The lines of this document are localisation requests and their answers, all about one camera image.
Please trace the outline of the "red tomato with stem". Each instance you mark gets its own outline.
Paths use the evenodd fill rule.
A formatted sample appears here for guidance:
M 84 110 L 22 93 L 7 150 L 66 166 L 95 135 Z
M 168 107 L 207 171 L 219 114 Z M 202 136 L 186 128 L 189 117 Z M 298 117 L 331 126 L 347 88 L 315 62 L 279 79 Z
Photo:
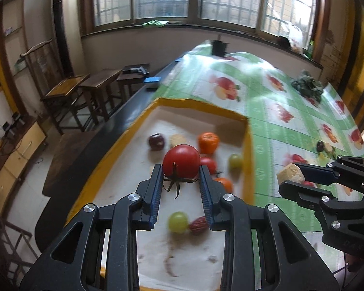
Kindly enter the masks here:
M 213 158 L 211 158 L 209 156 L 202 156 L 200 158 L 200 165 L 201 166 L 206 166 L 211 175 L 214 175 L 216 177 L 220 177 L 220 175 L 222 174 L 222 172 L 219 171 L 218 168 L 217 168 L 217 163 L 216 163 L 215 159 L 213 159 Z

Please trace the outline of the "pale fruit chunk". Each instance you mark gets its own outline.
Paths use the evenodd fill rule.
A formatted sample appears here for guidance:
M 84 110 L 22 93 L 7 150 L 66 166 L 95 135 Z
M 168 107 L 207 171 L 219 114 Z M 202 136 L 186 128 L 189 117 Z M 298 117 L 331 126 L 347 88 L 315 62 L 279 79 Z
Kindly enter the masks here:
M 280 185 L 285 181 L 292 181 L 302 184 L 306 180 L 299 166 L 291 163 L 286 165 L 281 171 L 277 173 L 277 183 Z
M 186 143 L 186 137 L 182 134 L 174 134 L 170 137 L 170 148 L 174 148 L 177 145 L 182 145 Z
M 331 146 L 329 143 L 324 143 L 323 148 L 327 154 L 335 154 L 335 148 Z

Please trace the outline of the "black cup on table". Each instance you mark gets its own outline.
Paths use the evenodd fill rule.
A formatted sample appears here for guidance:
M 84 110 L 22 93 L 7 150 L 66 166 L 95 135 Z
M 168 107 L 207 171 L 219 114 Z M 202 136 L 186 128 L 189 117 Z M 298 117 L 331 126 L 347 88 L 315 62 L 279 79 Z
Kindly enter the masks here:
M 222 35 L 218 34 L 215 40 L 212 40 L 212 56 L 225 58 L 227 54 L 228 43 L 222 41 Z

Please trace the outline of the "small dark stool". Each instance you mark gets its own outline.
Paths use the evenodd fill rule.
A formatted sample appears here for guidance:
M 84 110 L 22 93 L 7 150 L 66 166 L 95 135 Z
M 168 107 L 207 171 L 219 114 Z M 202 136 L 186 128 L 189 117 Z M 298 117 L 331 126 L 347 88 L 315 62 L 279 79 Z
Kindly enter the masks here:
M 150 75 L 150 64 L 126 65 L 117 78 L 119 92 L 124 103 L 133 95 L 132 85 L 142 84 Z

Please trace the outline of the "wooden stool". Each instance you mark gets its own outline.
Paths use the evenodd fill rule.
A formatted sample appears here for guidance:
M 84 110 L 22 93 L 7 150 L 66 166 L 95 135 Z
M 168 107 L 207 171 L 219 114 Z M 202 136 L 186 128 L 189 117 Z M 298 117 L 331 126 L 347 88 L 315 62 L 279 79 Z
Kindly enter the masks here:
M 122 95 L 113 94 L 111 87 L 120 73 L 121 70 L 103 69 L 96 74 L 91 74 L 79 86 L 95 125 L 99 125 L 99 117 L 107 122 L 124 104 Z

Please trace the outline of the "white box with yellow rim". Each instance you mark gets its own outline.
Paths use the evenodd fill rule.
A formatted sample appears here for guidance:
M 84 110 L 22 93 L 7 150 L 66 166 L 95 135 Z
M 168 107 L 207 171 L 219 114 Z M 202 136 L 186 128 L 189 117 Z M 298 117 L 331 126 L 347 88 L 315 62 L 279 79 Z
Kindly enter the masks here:
M 214 160 L 231 180 L 234 193 L 253 202 L 253 156 L 249 121 L 234 111 L 192 99 L 158 98 L 132 123 L 101 159 L 69 212 L 72 218 L 85 204 L 103 207 L 132 193 L 150 178 L 165 151 L 152 151 L 148 139 L 163 134 L 167 141 L 182 135 L 197 146 L 202 133 L 215 133 L 220 143 Z M 169 216 L 181 211 L 190 221 L 203 216 L 198 183 L 165 183 L 157 222 L 137 234 L 139 282 L 143 290 L 219 290 L 225 234 L 172 234 Z

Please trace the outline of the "wooden chair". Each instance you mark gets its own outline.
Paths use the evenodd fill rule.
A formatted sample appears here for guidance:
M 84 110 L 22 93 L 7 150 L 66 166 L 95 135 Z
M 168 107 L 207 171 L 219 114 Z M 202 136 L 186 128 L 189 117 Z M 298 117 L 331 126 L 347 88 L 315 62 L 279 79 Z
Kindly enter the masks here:
M 63 134 L 65 129 L 85 131 L 90 119 L 81 123 L 78 112 L 86 107 L 80 103 L 83 94 L 79 86 L 90 76 L 64 75 L 63 68 L 53 49 L 52 40 L 43 41 L 19 58 L 25 61 L 46 112 L 52 123 Z

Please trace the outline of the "dark red plum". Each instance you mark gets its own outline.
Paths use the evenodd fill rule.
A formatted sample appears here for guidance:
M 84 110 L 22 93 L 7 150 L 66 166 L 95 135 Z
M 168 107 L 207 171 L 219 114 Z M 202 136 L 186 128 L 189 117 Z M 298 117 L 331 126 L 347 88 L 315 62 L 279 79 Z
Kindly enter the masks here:
M 163 134 L 155 133 L 149 137 L 148 144 L 153 151 L 163 150 L 165 147 L 165 138 Z

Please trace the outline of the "fruit-print green tablecloth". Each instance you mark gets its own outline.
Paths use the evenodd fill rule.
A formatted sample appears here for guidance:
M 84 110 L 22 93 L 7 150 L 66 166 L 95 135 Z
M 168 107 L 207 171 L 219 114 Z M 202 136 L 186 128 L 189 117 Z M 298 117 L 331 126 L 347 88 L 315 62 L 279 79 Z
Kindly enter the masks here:
M 282 198 L 277 173 L 302 162 L 324 166 L 334 156 L 364 157 L 362 134 L 336 90 L 328 85 L 320 101 L 302 97 L 292 79 L 269 62 L 245 52 L 211 55 L 208 41 L 177 59 L 155 97 L 192 98 L 246 116 L 254 150 L 254 202 L 278 205 L 302 231 L 342 286 L 354 279 L 351 259 L 324 246 L 314 213 Z M 335 149 L 320 152 L 318 142 Z

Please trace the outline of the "tall standing air conditioner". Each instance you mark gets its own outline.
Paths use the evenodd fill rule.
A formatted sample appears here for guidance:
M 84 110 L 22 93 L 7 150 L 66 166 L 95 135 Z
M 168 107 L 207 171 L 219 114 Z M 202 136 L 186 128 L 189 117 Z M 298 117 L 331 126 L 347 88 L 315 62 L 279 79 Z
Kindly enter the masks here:
M 87 73 L 77 0 L 50 0 L 53 41 L 65 76 Z

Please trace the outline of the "green cloth on windowsill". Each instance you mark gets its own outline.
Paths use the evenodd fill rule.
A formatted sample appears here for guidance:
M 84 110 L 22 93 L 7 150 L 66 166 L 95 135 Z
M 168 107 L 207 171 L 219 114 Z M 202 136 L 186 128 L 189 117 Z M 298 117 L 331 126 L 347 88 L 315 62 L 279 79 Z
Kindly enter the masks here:
M 143 28 L 160 28 L 168 24 L 168 20 L 150 20 L 142 24 Z

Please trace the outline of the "blue sponge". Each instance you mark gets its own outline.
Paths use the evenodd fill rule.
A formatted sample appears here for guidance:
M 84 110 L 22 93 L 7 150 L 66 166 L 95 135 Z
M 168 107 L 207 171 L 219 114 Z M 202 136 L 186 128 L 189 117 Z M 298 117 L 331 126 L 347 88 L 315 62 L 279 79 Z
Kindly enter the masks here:
M 154 76 L 154 77 L 147 77 L 144 79 L 143 83 L 146 85 L 155 85 L 155 84 L 159 84 L 161 82 L 162 78 L 158 77 L 158 76 Z

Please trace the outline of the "small orange tangerine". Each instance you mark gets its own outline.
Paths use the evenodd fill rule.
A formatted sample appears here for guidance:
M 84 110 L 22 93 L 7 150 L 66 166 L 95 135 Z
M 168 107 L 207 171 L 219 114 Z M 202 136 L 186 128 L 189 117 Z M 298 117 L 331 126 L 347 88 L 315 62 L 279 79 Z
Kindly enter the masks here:
M 218 177 L 215 178 L 215 181 L 221 183 L 227 193 L 233 193 L 233 183 L 229 179 L 225 177 Z

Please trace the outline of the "green round fruit in box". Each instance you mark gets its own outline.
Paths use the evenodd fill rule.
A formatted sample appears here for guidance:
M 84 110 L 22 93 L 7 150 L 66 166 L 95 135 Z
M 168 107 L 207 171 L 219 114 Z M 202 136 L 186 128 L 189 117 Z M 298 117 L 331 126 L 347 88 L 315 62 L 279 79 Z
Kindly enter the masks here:
M 243 166 L 243 159 L 239 154 L 231 154 L 228 158 L 228 167 L 230 170 L 240 170 Z

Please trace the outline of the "pale fruit chunk back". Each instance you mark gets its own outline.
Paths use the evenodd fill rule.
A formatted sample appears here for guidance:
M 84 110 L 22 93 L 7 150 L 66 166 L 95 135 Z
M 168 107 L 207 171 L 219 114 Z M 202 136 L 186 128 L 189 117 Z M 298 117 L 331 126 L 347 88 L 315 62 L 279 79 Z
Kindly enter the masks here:
M 335 148 L 331 146 L 329 143 L 324 143 L 323 148 L 327 154 L 335 154 Z

